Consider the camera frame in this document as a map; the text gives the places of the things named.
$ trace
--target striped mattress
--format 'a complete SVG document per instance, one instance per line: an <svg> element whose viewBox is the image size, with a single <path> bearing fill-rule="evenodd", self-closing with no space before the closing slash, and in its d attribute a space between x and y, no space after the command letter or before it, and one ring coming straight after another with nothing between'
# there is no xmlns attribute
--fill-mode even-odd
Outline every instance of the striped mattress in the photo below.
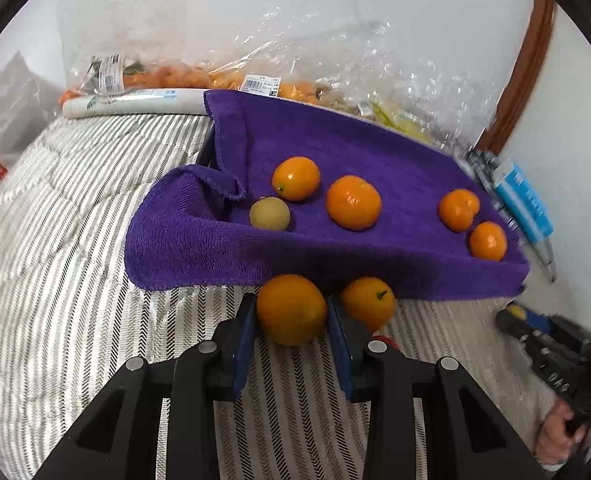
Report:
<svg viewBox="0 0 591 480"><path fill-rule="evenodd" d="M253 286L149 292L124 271L131 216L166 172L192 163L200 116L59 118L0 187L0 468L32 478L122 363L179 356L233 317ZM383 330L406 355L451 355L531 445L550 394L493 326L503 299L399 302ZM368 404L348 404L328 341L287 349L256 340L242 398L214 407L223 479L361 478ZM168 404L158 478L164 478ZM426 478L416 404L418 478Z"/></svg>

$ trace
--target purple towel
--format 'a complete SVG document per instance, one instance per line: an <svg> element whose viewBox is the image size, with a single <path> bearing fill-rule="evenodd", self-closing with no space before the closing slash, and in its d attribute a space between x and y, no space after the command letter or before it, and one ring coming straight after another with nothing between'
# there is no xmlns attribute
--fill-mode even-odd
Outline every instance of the purple towel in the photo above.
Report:
<svg viewBox="0 0 591 480"><path fill-rule="evenodd" d="M226 90L207 92L205 101L215 122L220 171L176 168L144 198L124 254L136 285L261 285L294 273L326 294L360 276L383 279L399 298L520 292L528 263L512 232L502 262L490 262L470 256L467 234L449 231L437 217L439 200L463 187L482 203L475 224L504 225L450 157L375 124L296 102ZM295 155L320 167L320 189L304 203L289 203L289 232L255 229L248 210L275 194L275 168ZM381 216L367 231L346 231L326 213L325 191L345 174L361 176L382 197Z"/></svg>

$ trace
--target white price label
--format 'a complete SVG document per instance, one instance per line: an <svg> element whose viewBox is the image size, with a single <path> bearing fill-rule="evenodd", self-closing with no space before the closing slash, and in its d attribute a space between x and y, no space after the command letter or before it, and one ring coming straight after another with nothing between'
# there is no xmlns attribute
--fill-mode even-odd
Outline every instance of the white price label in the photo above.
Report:
<svg viewBox="0 0 591 480"><path fill-rule="evenodd" d="M98 71L98 88L102 95L120 95L124 93L124 53L102 58Z"/></svg>
<svg viewBox="0 0 591 480"><path fill-rule="evenodd" d="M281 80L281 77L248 74L242 82L240 92L277 97L277 91L280 89Z"/></svg>

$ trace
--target silver bolt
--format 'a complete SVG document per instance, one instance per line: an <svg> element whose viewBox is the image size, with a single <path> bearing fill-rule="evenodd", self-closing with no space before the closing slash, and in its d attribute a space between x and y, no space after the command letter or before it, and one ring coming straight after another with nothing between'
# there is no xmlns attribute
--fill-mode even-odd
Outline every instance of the silver bolt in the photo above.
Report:
<svg viewBox="0 0 591 480"><path fill-rule="evenodd" d="M142 368L144 366L144 359L142 359L139 356L135 356L135 357L131 357L127 362L126 362L126 369L127 370L131 370L131 372L134 372L136 370L139 370L140 368Z"/></svg>
<svg viewBox="0 0 591 480"><path fill-rule="evenodd" d="M217 350L217 343L215 341L202 341L200 345L197 346L197 349L202 354L210 354Z"/></svg>
<svg viewBox="0 0 591 480"><path fill-rule="evenodd" d="M452 372L458 369L460 363L452 357L443 357L442 359L440 359L440 366L445 370L449 370L450 372Z"/></svg>
<svg viewBox="0 0 591 480"><path fill-rule="evenodd" d="M367 348L373 352L374 354L381 354L386 352L386 343L384 341L380 341L379 339L373 339L369 341Z"/></svg>

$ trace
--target white wall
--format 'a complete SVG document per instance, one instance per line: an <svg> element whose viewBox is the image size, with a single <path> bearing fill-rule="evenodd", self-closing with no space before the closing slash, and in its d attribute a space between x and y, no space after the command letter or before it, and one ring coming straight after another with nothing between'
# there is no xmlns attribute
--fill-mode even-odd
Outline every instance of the white wall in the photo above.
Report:
<svg viewBox="0 0 591 480"><path fill-rule="evenodd" d="M186 52L191 56L203 53L204 44L219 49L237 32L248 34L264 12L285 0L187 1L190 35ZM361 0L360 10L365 18L391 24L402 40L405 58L433 60L451 72L469 72L502 87L511 74L532 1ZM0 68L19 50L34 72L64 87L57 6L58 0L30 0L20 10L0 35Z"/></svg>
<svg viewBox="0 0 591 480"><path fill-rule="evenodd" d="M502 151L549 209L561 286L591 327L591 46L559 9L527 109Z"/></svg>

